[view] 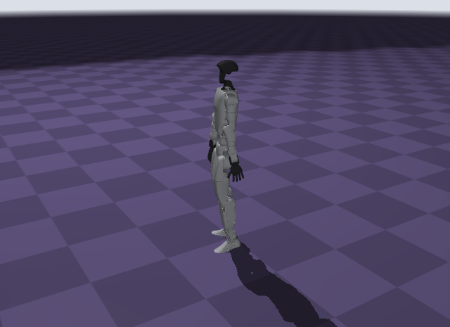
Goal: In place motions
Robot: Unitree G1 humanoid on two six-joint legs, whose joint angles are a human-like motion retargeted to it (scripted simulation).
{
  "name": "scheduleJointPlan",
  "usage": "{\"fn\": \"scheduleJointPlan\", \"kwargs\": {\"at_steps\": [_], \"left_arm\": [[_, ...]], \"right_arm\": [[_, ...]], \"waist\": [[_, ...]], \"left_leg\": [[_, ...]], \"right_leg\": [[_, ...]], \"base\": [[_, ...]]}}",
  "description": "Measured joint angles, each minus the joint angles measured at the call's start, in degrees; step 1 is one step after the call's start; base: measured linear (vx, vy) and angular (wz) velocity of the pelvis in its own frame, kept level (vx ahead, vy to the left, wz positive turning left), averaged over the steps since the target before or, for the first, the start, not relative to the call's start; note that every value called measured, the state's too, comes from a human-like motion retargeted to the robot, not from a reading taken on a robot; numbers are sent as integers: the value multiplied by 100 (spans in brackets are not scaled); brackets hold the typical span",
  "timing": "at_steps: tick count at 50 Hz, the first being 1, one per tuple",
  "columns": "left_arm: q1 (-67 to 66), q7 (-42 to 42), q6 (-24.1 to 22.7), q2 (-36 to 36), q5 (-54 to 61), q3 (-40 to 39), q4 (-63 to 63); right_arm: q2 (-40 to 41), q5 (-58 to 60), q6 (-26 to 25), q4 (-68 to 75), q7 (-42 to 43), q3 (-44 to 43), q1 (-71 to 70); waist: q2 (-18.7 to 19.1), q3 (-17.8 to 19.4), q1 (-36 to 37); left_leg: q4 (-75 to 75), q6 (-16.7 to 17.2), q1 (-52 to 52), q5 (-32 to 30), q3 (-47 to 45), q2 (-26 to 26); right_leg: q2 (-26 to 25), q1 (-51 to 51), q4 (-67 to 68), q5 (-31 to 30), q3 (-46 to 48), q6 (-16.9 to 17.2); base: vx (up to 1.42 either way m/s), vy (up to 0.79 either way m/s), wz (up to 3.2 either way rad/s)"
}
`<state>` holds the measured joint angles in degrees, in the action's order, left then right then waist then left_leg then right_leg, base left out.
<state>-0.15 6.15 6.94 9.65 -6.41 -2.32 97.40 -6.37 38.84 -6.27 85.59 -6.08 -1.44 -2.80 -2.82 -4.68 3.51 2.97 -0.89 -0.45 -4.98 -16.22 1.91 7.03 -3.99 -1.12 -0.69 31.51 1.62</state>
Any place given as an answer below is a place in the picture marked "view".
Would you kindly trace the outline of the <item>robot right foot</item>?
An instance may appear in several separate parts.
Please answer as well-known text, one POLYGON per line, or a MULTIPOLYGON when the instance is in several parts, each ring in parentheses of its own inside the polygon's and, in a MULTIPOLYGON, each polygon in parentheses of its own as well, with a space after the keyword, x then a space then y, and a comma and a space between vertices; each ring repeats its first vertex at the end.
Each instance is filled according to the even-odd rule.
MULTIPOLYGON (((217 235, 217 236, 224 236, 224 237, 226 237, 224 229, 220 229, 220 230, 217 230, 217 231, 212 231, 212 234, 217 235)), ((233 230, 233 237, 234 238, 237 237, 236 232, 234 230, 233 230)))

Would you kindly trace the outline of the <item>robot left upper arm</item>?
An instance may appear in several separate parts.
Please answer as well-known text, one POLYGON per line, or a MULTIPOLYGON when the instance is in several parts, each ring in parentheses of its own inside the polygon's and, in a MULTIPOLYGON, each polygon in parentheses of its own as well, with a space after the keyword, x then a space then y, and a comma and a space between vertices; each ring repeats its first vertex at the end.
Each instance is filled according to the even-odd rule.
MULTIPOLYGON (((225 128, 227 126, 233 127, 233 130, 236 130, 236 108, 238 105, 238 98, 235 94, 226 94, 224 98, 224 105, 226 107, 226 120, 228 122, 222 129, 225 134, 225 128)), ((226 134, 225 134, 226 135, 226 134)))

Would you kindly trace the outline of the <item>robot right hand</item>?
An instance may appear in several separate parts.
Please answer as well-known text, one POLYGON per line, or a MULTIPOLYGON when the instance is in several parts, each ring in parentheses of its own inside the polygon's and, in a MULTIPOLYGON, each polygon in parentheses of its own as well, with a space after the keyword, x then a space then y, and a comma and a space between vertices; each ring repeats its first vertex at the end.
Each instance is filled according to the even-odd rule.
POLYGON ((212 152, 213 152, 213 149, 216 148, 216 145, 213 145, 213 140, 212 140, 212 139, 210 139, 209 147, 210 147, 210 149, 209 149, 209 153, 208 153, 207 159, 208 159, 208 160, 210 161, 210 163, 211 163, 211 160, 212 160, 212 152))

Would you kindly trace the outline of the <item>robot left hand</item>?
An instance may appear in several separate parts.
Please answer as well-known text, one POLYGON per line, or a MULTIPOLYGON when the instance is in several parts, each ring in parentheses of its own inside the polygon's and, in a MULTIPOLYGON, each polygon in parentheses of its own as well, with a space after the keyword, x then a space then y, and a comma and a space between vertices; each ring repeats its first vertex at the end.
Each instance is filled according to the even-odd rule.
POLYGON ((242 175, 242 178, 244 179, 242 168, 238 164, 239 163, 239 159, 238 159, 237 162, 231 163, 231 158, 229 156, 229 162, 230 162, 230 165, 231 165, 231 168, 230 168, 231 171, 229 172, 228 179, 229 179, 230 175, 232 174, 233 175, 233 181, 232 182, 235 181, 235 176, 236 176, 236 181, 238 181, 238 177, 239 177, 239 180, 241 180, 240 173, 242 175))

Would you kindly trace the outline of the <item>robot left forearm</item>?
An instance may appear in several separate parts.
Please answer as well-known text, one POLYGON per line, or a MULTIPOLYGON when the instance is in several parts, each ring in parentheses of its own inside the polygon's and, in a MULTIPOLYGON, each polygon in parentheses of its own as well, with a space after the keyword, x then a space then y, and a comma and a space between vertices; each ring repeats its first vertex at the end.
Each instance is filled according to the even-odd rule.
POLYGON ((226 145, 227 145, 227 153, 229 154, 230 158, 231 158, 231 163, 237 162, 238 161, 238 157, 237 157, 237 150, 235 149, 236 147, 236 134, 233 130, 233 127, 231 126, 227 126, 225 128, 225 134, 226 134, 226 145))

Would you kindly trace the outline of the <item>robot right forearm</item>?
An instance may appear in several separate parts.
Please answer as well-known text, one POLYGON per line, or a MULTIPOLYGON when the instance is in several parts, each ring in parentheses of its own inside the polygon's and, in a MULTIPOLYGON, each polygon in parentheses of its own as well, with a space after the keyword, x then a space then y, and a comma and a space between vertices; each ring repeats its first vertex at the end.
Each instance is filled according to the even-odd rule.
MULTIPOLYGON (((210 139, 212 139, 213 140, 213 145, 216 145, 217 144, 217 142, 218 142, 218 133, 216 132, 216 130, 215 130, 215 125, 214 125, 214 122, 212 121, 212 128, 211 128, 211 132, 210 132, 210 139)), ((209 139, 209 142, 210 142, 210 139, 209 139)))

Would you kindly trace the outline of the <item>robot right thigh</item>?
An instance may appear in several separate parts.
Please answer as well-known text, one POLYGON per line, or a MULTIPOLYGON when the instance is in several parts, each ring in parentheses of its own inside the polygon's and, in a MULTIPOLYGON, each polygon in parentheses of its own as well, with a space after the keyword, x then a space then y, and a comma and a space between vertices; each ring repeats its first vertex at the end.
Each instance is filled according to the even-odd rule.
MULTIPOLYGON (((212 175, 212 180, 213 180, 213 178, 214 178, 214 168, 215 168, 215 165, 216 165, 216 161, 217 161, 217 153, 216 153, 216 148, 214 148, 213 149, 213 152, 212 152, 212 160, 211 160, 211 175, 212 175)), ((214 180, 213 180, 213 183, 214 183, 214 180)), ((232 192, 232 190, 229 188, 229 192, 228 192, 228 195, 229 196, 231 196, 232 197, 232 195, 233 195, 233 192, 232 192)))

